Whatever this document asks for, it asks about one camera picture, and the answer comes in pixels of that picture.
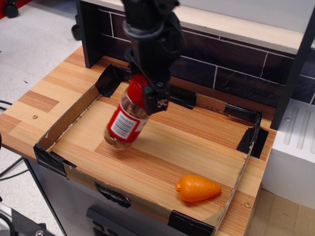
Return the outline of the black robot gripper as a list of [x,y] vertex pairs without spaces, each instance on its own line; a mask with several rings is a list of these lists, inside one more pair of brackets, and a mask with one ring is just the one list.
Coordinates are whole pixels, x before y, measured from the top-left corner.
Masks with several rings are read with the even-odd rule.
[[148,79],[142,88],[148,115],[166,111],[170,99],[170,67],[185,44],[180,21],[174,13],[177,0],[125,0],[123,29],[131,40],[126,57]]

